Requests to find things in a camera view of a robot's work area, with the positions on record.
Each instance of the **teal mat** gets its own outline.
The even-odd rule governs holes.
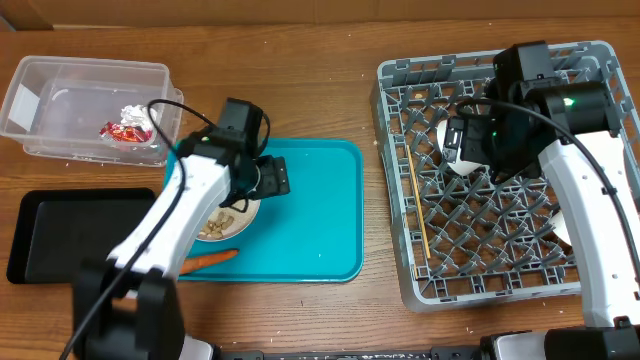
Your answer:
[[[238,255],[180,280],[346,282],[364,261],[362,153],[344,140],[270,139],[265,155],[284,156],[291,192],[262,200],[240,234],[196,240],[190,257],[227,249]],[[165,184],[175,158],[169,157]]]

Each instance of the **wood grain tabletop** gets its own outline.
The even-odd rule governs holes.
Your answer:
[[[0,96],[26,55],[166,64],[186,103],[216,119],[226,97],[269,113],[272,136],[348,139],[365,174],[365,261],[346,284],[179,283],[186,328],[223,350],[265,352],[428,349],[477,344],[511,330],[583,323],[579,297],[556,297],[417,314],[402,304],[390,237],[386,182],[374,145],[369,95],[385,60],[492,50],[517,42],[604,40],[640,99],[640,19],[574,18],[185,27],[0,33]],[[181,135],[201,123],[184,117]],[[164,169],[26,155],[0,138],[0,268],[21,198],[34,189],[146,186]],[[71,334],[69,285],[0,279],[0,359],[53,359]]]

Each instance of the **white label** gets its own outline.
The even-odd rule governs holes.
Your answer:
[[[33,123],[33,118],[36,116],[39,102],[40,98],[38,95],[31,92],[31,90],[22,84],[18,85],[18,91],[13,99],[11,110],[9,110],[9,120],[20,125],[27,131],[31,130],[31,123]]]

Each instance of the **transparent container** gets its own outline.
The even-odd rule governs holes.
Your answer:
[[[163,64],[28,56],[18,65],[2,104],[0,135],[21,142],[26,153],[36,156],[164,166],[168,148],[156,131],[140,143],[100,135],[108,122],[120,123],[127,105],[146,106],[158,98],[184,101]],[[181,109],[153,108],[156,122],[175,142]]]

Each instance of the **dish rack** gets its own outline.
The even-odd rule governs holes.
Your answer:
[[[438,122],[455,114],[457,102],[483,96],[495,76],[493,57],[500,51],[390,60],[378,67],[371,106],[389,190],[400,290],[410,310],[580,292],[571,248],[558,240],[549,223],[560,210],[549,182],[514,177],[494,186],[486,166],[459,176],[437,149]],[[551,45],[549,51],[564,83],[596,80],[609,87],[623,124],[629,184],[637,196],[638,114],[613,48],[592,41]],[[423,219],[417,215],[416,198]],[[419,221],[424,221],[428,241]]]

